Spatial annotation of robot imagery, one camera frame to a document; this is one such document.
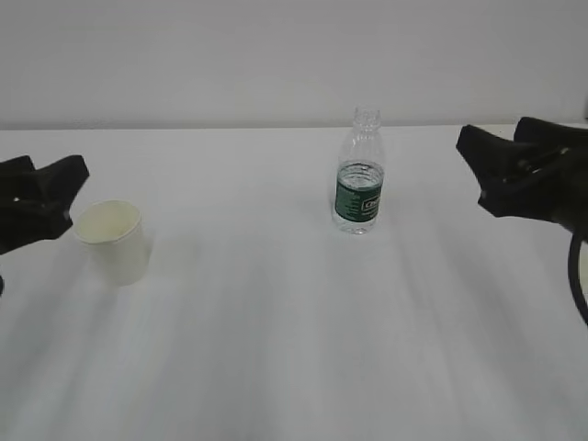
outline bottle label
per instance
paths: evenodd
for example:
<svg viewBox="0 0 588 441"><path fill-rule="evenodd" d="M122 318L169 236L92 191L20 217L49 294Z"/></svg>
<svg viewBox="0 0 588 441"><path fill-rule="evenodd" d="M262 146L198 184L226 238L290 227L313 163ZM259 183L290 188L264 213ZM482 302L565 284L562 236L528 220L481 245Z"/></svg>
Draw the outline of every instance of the bottle label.
<svg viewBox="0 0 588 441"><path fill-rule="evenodd" d="M350 188L337 180L334 210L347 221L368 222L378 215L382 186Z"/></svg>

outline plastic water bottle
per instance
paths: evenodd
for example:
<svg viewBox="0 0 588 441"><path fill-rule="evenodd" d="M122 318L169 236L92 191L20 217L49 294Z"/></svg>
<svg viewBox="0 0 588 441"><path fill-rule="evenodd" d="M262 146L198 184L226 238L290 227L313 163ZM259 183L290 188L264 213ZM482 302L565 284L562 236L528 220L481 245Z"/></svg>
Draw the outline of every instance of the plastic water bottle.
<svg viewBox="0 0 588 441"><path fill-rule="evenodd" d="M344 232L363 234L376 223L385 154L379 110L358 107L339 155L333 219Z"/></svg>

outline cup rim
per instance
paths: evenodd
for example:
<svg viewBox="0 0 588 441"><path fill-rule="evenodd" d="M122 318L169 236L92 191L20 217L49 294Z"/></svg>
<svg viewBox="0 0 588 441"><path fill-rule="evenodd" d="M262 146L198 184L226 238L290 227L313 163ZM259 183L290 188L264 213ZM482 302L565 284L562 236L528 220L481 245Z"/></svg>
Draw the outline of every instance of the cup rim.
<svg viewBox="0 0 588 441"><path fill-rule="evenodd" d="M117 202L117 203L122 203L125 204L129 207L131 207L132 209L134 209L137 212L137 220L132 224L132 227L130 227L128 230L126 230L124 233L122 233L120 236L115 237L114 239L108 239L105 241L98 241L98 242L92 242L92 241L87 241L86 239L84 239L77 231L77 227L80 224L80 219L92 208L99 206L99 205L107 205L108 203L111 202ZM135 206L134 204L128 202L128 200L125 199L105 199L105 200L99 200L98 202L95 202L93 204L91 204L89 207L85 208L84 211L82 211L82 213L77 217L77 219L75 220L75 222L73 223L73 235L75 236L75 238L86 245L110 245L113 243L118 243L123 241L124 239L126 239L128 236L130 236L133 232L135 232L137 230L137 227L139 225L141 225L141 220L142 220L142 214L141 214L141 210L139 208L137 208L137 206Z"/></svg>

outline white paper cup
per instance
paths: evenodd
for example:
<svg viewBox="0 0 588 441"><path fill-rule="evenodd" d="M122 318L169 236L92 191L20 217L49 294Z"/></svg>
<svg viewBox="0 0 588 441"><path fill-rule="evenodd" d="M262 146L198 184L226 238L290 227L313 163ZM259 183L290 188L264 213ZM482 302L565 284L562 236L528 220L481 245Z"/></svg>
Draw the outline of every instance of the white paper cup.
<svg viewBox="0 0 588 441"><path fill-rule="evenodd" d="M106 200L89 207L73 227L110 283L130 285L147 269L149 251L141 228L141 212L124 200Z"/></svg>

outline table surface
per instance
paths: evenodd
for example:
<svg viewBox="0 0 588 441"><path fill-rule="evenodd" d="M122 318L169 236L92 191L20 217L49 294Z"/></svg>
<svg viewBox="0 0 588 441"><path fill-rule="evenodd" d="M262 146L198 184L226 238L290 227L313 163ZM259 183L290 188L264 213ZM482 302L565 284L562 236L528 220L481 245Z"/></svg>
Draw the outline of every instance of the table surface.
<svg viewBox="0 0 588 441"><path fill-rule="evenodd" d="M125 288L71 232L3 256L0 439L585 440L570 235L479 208L459 127L381 131L360 237L330 219L344 129L0 132L82 154L73 216L128 199L153 247Z"/></svg>

